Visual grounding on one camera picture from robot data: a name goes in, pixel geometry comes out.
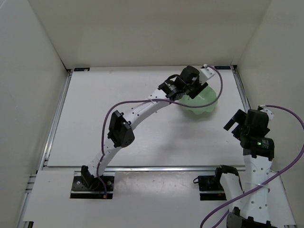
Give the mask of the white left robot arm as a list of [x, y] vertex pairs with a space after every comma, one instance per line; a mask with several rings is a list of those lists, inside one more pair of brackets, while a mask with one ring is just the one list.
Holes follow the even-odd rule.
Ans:
[[159, 109], [179, 100], [183, 95], [195, 98], [207, 87], [207, 81], [215, 72], [204, 65], [201, 69], [192, 66], [185, 67], [179, 75], [168, 77], [149, 95], [148, 99], [140, 101], [138, 106], [128, 112], [114, 111], [111, 114], [109, 132], [102, 140], [103, 150], [87, 166], [82, 166], [81, 177], [90, 185], [103, 175], [105, 168], [119, 150], [129, 146], [134, 140], [133, 131], [146, 118]]

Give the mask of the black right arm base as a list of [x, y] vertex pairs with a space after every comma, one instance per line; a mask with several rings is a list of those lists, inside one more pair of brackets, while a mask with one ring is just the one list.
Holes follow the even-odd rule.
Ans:
[[199, 186], [200, 201], [223, 201], [226, 195], [220, 182], [215, 176], [198, 176], [193, 180]]

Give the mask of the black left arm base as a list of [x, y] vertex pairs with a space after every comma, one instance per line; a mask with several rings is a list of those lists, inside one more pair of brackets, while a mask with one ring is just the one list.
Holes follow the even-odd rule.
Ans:
[[94, 177], [87, 166], [82, 166], [80, 173], [75, 173], [70, 198], [71, 199], [100, 199], [113, 198], [114, 176]]

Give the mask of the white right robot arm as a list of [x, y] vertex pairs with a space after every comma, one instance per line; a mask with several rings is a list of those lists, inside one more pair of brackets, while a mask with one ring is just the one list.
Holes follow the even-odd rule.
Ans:
[[271, 227], [268, 210], [270, 189], [265, 181], [270, 177], [270, 168], [274, 159], [275, 145], [266, 135], [269, 117], [259, 110], [238, 110], [224, 126], [229, 130], [236, 128], [233, 136], [240, 141], [245, 163], [245, 183], [240, 182], [234, 173], [222, 174], [220, 183], [228, 201], [230, 215], [227, 223], [234, 227], [269, 228]]

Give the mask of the green scalloped fruit bowl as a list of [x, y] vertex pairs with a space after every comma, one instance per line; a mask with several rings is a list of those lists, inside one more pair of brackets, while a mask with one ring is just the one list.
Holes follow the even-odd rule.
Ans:
[[[188, 95], [184, 95], [180, 100], [179, 103], [189, 106], [202, 106], [207, 105], [213, 102], [217, 98], [216, 92], [208, 85], [205, 89], [203, 89], [195, 98], [190, 98]], [[189, 108], [182, 106], [182, 109], [186, 111], [191, 111], [194, 114], [201, 115], [203, 113], [211, 113], [218, 102], [214, 102], [213, 104], [201, 107], [201, 108]]]

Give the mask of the aluminium right side rail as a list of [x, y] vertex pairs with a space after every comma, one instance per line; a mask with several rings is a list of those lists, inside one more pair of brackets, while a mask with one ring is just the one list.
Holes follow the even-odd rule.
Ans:
[[232, 73], [234, 75], [234, 79], [235, 79], [235, 82], [236, 82], [236, 85], [237, 85], [237, 89], [238, 89], [238, 92], [239, 92], [239, 95], [240, 95], [242, 105], [244, 107], [244, 110], [247, 112], [249, 109], [251, 109], [251, 107], [250, 107], [250, 103], [249, 103], [249, 100], [247, 98], [245, 88], [244, 88], [244, 85], [242, 83], [239, 71], [238, 71], [237, 65], [231, 65], [231, 70], [232, 70]]

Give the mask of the aluminium rail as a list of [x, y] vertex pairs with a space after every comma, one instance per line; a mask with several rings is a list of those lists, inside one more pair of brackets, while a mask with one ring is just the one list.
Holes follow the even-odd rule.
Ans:
[[[108, 166], [105, 172], [214, 171], [216, 166]], [[80, 166], [44, 166], [43, 171], [80, 171]]]
[[24, 193], [24, 197], [23, 197], [23, 201], [22, 201], [22, 205], [21, 205], [21, 211], [20, 211], [20, 214], [18, 217], [18, 222], [17, 222], [16, 228], [32, 228], [33, 227], [33, 224], [34, 224], [33, 221], [24, 221], [23, 219], [25, 216], [25, 212], [27, 209], [27, 205], [29, 202], [29, 198], [30, 198], [32, 189], [34, 187], [37, 173], [39, 171], [43, 170], [43, 168], [45, 167], [45, 163], [47, 163], [49, 160], [50, 151], [51, 151], [52, 144], [53, 144], [53, 141], [54, 141], [54, 138], [56, 135], [57, 126], [58, 126], [59, 119], [60, 119], [60, 116], [62, 113], [62, 109], [63, 109], [64, 102], [66, 99], [66, 95], [68, 92], [72, 74], [73, 74], [73, 69], [69, 69], [67, 71], [67, 76], [66, 76], [64, 85], [62, 87], [62, 90], [61, 90], [61, 94], [59, 97], [59, 101], [57, 103], [57, 107], [56, 107], [56, 111], [55, 111], [55, 114], [54, 114], [54, 117], [53, 117], [53, 120], [51, 123], [51, 127], [50, 127], [48, 135], [47, 135], [48, 137], [46, 139], [46, 142], [45, 142], [43, 150], [42, 150], [41, 159], [38, 163], [38, 167], [36, 169], [36, 172], [33, 174], [30, 174], [30, 176], [28, 178], [28, 182], [26, 185], [26, 189], [25, 189], [25, 193]]
[[251, 107], [250, 107], [250, 103], [249, 103], [249, 100], [247, 98], [245, 88], [244, 88], [244, 85], [242, 83], [239, 71], [238, 71], [237, 65], [231, 65], [231, 70], [232, 70], [232, 73], [234, 75], [234, 79], [235, 79], [235, 82], [236, 82], [236, 85], [237, 85], [237, 89], [238, 89], [238, 92], [239, 92], [239, 95], [240, 95], [242, 105], [244, 107], [244, 110], [247, 112], [249, 109], [251, 109]]

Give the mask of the aluminium front rail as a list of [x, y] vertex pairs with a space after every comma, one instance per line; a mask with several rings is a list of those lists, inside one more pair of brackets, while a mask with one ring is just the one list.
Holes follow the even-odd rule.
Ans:
[[[108, 166], [105, 172], [214, 171], [216, 166]], [[80, 171], [80, 166], [44, 166], [43, 171]]]

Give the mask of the aluminium left side rail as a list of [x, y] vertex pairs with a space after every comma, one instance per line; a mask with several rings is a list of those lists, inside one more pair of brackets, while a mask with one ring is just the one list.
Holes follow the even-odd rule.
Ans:
[[23, 197], [23, 201], [22, 201], [22, 205], [21, 205], [21, 211], [20, 211], [20, 214], [18, 217], [18, 222], [17, 222], [16, 228], [32, 228], [33, 227], [33, 224], [34, 224], [33, 221], [24, 221], [23, 219], [25, 216], [25, 212], [27, 209], [27, 205], [29, 202], [29, 198], [30, 198], [32, 189], [34, 187], [37, 173], [39, 171], [43, 170], [43, 168], [45, 167], [45, 163], [47, 163], [49, 160], [50, 151], [51, 151], [52, 144], [53, 144], [53, 141], [54, 141], [54, 138], [56, 135], [57, 126], [58, 126], [59, 119], [60, 119], [60, 116], [62, 113], [62, 109], [63, 109], [64, 102], [66, 99], [66, 95], [68, 92], [72, 74], [73, 74], [73, 69], [69, 69], [67, 71], [67, 76], [66, 76], [64, 85], [62, 87], [62, 90], [61, 90], [61, 94], [59, 97], [59, 101], [57, 103], [57, 107], [56, 107], [56, 111], [55, 111], [55, 114], [54, 114], [54, 117], [53, 117], [53, 120], [51, 123], [51, 127], [50, 127], [48, 135], [47, 135], [48, 137], [46, 139], [46, 142], [45, 142], [43, 150], [42, 150], [41, 159], [38, 163], [38, 167], [36, 169], [36, 172], [33, 174], [30, 174], [30, 176], [28, 178], [28, 182], [26, 185], [26, 189], [25, 189], [25, 193], [24, 193], [24, 197]]

